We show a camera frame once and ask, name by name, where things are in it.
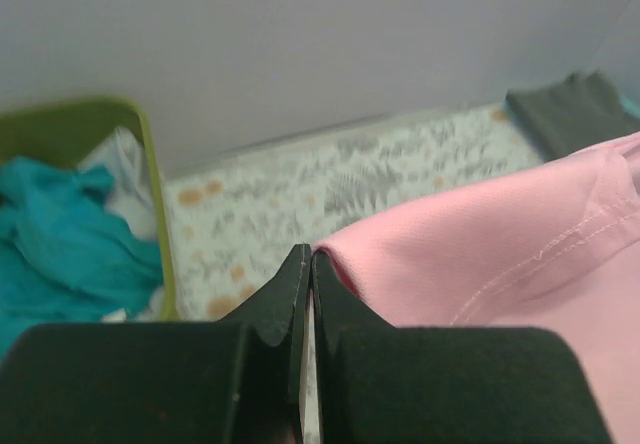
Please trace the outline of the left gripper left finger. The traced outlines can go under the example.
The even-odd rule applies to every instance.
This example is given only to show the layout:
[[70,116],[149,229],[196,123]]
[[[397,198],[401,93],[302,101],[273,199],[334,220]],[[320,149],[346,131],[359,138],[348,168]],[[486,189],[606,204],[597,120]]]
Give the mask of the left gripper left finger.
[[5,443],[299,443],[311,250],[216,322],[42,324],[1,363]]

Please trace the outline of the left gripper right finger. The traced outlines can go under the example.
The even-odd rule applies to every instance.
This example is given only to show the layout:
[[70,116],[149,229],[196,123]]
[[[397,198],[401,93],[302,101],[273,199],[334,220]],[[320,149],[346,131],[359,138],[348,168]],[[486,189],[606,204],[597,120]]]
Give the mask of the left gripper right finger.
[[583,370],[556,334],[397,328],[314,255],[320,435],[326,443],[607,443]]

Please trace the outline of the pink t-shirt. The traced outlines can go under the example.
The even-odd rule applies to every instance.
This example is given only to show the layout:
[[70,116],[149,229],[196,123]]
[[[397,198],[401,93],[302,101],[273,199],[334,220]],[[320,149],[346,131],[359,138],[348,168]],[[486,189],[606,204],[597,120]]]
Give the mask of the pink t-shirt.
[[394,325],[557,332],[614,440],[638,441],[637,134],[399,205],[316,249]]

